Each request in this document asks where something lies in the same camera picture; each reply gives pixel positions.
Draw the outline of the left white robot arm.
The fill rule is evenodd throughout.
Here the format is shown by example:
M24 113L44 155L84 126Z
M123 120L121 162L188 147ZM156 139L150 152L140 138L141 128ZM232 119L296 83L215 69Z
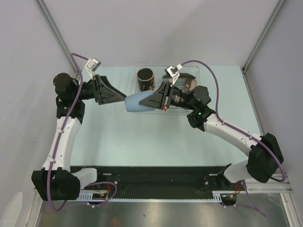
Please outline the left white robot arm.
M96 168L71 173L71 153L85 114L85 100L99 105L122 102L126 95L114 88L106 76L95 75L78 82L67 73L53 79L56 97L56 132L41 170L32 173L32 182L44 201L68 201L78 198L86 186L101 188L105 178Z

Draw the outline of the clear wire dish rack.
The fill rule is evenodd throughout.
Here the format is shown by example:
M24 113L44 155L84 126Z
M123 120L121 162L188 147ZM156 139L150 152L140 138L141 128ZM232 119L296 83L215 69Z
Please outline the clear wire dish rack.
M209 93L206 87L196 86L192 90L183 92L175 86L180 78L179 70L182 65L170 66L165 69L168 81L163 81L157 90L143 91L128 96L125 99L125 107L128 112L146 112L153 110L166 111L171 106L198 110L204 108L210 102Z

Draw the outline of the black floral square plate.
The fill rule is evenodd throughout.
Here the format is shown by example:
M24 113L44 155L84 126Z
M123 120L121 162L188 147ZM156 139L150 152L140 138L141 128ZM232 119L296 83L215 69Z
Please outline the black floral square plate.
M171 79L171 77L169 75L163 75L162 76L163 79ZM178 79L196 79L195 76L189 74L189 73L180 73Z

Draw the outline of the brown patterned bowl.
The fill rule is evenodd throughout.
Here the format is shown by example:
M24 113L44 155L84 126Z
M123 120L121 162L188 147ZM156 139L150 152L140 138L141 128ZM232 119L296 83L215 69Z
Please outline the brown patterned bowl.
M189 92L197 86L196 79L185 79L183 92Z

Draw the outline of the light blue cup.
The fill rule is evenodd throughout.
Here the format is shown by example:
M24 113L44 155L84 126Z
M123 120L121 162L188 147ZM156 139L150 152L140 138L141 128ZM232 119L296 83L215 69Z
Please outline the light blue cup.
M137 112L147 112L156 110L153 107L140 105L140 101L152 95L153 91L143 91L125 98L125 107L127 112L137 113Z

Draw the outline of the black skull mug red inside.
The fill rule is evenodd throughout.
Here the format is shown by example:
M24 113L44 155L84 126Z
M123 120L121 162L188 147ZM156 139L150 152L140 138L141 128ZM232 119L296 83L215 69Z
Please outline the black skull mug red inside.
M137 74L137 83L140 91L154 90L154 72L152 69L140 69Z

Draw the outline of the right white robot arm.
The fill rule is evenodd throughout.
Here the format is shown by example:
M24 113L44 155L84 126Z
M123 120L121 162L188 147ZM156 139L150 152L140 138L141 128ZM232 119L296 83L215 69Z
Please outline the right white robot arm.
M228 164L218 175L218 184L224 190L231 189L236 182L253 178L267 183L284 161L274 135L250 133L220 118L209 108L211 102L208 89L197 86L183 93L169 82L163 82L155 92L148 91L139 101L140 105L166 111L170 106L191 110L187 120L192 128L215 135L232 144L247 156L247 160Z

